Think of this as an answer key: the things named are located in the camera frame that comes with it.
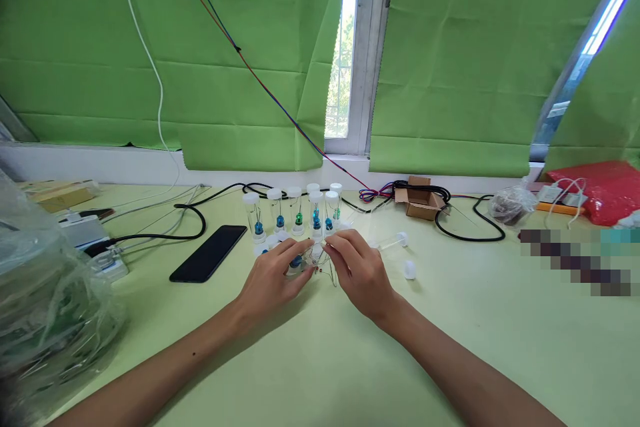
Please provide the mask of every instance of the phone screen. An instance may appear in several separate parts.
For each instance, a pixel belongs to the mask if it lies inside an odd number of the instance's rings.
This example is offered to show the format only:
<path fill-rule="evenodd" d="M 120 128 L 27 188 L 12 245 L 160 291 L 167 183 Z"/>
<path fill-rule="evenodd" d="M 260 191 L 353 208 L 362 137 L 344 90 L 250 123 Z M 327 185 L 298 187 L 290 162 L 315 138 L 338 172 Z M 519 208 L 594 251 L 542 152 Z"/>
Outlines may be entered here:
<path fill-rule="evenodd" d="M 246 231 L 245 226 L 220 227 L 169 276 L 169 280 L 193 284 L 206 282 Z"/>

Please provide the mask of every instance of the red plastic bag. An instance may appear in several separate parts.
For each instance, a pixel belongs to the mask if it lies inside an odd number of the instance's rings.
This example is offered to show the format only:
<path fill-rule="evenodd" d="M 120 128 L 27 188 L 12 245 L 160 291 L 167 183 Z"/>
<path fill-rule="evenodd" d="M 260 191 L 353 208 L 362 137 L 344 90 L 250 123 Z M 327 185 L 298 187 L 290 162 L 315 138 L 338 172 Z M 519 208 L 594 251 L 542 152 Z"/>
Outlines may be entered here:
<path fill-rule="evenodd" d="M 587 181 L 585 195 L 589 200 L 584 207 L 591 223 L 595 225 L 614 226 L 618 220 L 640 209 L 640 171 L 625 161 L 590 163 L 550 171 L 547 175 L 553 181 L 580 177 Z M 569 181 L 561 181 L 558 185 L 566 188 Z M 578 190 L 575 185 L 569 189 L 571 193 L 577 193 Z"/>

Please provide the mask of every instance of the light green table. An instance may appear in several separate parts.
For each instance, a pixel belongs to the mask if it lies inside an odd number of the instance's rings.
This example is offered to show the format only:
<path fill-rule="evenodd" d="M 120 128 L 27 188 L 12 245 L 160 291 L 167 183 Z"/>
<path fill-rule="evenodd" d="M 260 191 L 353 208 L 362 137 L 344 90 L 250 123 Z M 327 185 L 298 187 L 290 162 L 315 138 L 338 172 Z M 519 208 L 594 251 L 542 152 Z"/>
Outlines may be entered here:
<path fill-rule="evenodd" d="M 122 203 L 163 188 L 107 186 L 82 207 Z M 236 191 L 201 206 L 207 219 L 202 239 L 127 256 L 131 273 L 113 285 L 129 311 L 126 334 L 110 366 L 61 412 L 238 294 L 254 261 L 249 235 L 204 284 L 172 284 L 169 274 L 219 226 L 245 225 L 240 197 Z M 468 236 L 493 233 L 471 212 L 472 201 L 454 202 L 469 219 L 454 211 L 448 228 Z M 170 205 L 154 207 L 113 220 L 107 229 L 115 236 L 145 228 L 162 232 L 177 216 Z M 369 218 L 360 216 L 356 226 L 367 232 Z M 529 228 L 542 228 L 542 218 L 534 214 Z M 560 228 L 567 219 L 554 215 L 551 226 Z M 406 217 L 399 205 L 374 214 L 373 225 L 380 236 L 403 230 L 411 239 L 409 249 L 387 258 L 393 287 L 560 419 L 570 426 L 638 425 L 638 298 L 591 297 L 588 286 L 549 270 L 548 260 L 522 256 L 513 232 L 497 244 L 459 242 L 432 222 Z M 593 226 L 579 220 L 574 228 Z M 178 232 L 198 229 L 199 220 L 188 213 Z M 403 277 L 405 259 L 417 265 L 414 282 Z M 319 274 L 268 325 L 220 355 L 157 425 L 386 427 L 460 421 L 412 357 L 364 318 L 329 276 Z"/>

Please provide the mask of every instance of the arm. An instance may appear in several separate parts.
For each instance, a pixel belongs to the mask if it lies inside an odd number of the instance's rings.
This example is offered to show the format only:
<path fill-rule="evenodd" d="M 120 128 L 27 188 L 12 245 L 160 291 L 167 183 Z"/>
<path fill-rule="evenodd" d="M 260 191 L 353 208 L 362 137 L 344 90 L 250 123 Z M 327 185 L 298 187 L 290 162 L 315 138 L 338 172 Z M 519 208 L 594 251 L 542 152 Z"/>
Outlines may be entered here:
<path fill-rule="evenodd" d="M 255 261 L 247 281 L 230 304 L 196 330 L 118 377 L 58 417 L 50 427 L 141 426 L 226 344 L 292 300 L 309 281 L 313 270 L 295 279 L 283 274 L 289 263 L 313 241 L 288 239 Z"/>
<path fill-rule="evenodd" d="M 468 425 L 564 425 L 395 292 L 380 252 L 371 249 L 355 230 L 327 238 L 325 251 L 356 308 L 409 351 Z"/>

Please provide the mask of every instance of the red wire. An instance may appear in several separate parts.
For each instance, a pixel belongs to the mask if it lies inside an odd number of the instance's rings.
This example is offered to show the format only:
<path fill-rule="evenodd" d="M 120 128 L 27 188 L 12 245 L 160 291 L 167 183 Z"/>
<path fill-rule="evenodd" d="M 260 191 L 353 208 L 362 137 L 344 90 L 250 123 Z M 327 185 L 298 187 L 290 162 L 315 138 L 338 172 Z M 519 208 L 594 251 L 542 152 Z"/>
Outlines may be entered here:
<path fill-rule="evenodd" d="M 227 32 L 225 32 L 224 28 L 222 28 L 222 26 L 218 23 L 218 20 L 216 20 L 215 16 L 212 14 L 212 12 L 210 12 L 207 4 L 204 2 L 204 0 L 200 0 L 200 3 L 202 3 L 202 6 L 205 8 L 205 10 L 207 10 L 207 13 L 209 14 L 209 16 L 213 19 L 213 21 L 215 22 L 215 24 L 218 26 L 218 28 L 220 29 L 220 31 L 224 34 L 224 36 L 227 38 L 227 40 L 229 41 L 229 43 L 231 44 L 231 46 L 236 49 L 236 46 L 233 44 L 233 40 L 231 40 L 231 38 L 227 35 Z M 262 83 L 262 81 L 258 78 L 258 76 L 255 74 L 255 72 L 253 71 L 253 69 L 251 68 L 251 66 L 248 64 L 248 62 L 245 60 L 244 56 L 242 55 L 242 53 L 240 52 L 239 49 L 236 49 L 236 52 L 238 52 L 238 55 L 240 55 L 240 58 L 242 59 L 242 62 L 244 62 L 245 66 L 249 69 L 249 71 L 251 72 L 251 74 L 254 76 L 254 78 L 258 81 L 258 83 L 260 83 L 260 85 L 262 85 L 262 88 L 271 96 L 273 96 L 273 98 L 275 99 L 275 96 L 271 93 L 271 91 L 267 88 L 267 86 Z M 293 122 L 293 125 L 296 127 L 296 129 L 303 134 L 302 129 L 295 124 L 295 122 Z M 352 179 L 354 179 L 355 181 L 357 181 L 358 183 L 360 183 L 364 188 L 371 190 L 372 192 L 375 192 L 376 195 L 379 195 L 379 192 L 377 190 L 373 190 L 370 189 L 369 187 L 367 187 L 367 185 L 361 181 L 359 178 L 351 175 L 345 168 L 341 167 L 340 165 L 338 165 L 337 163 L 335 163 L 332 159 L 330 159 L 327 154 L 322 151 L 317 145 L 315 145 L 311 140 L 309 140 L 309 143 L 311 145 L 313 145 L 318 152 L 320 152 L 320 154 L 327 160 L 329 160 L 333 165 L 335 165 L 336 167 L 338 167 L 340 170 L 342 170 L 343 172 L 345 172 L 349 177 L 351 177 Z"/>

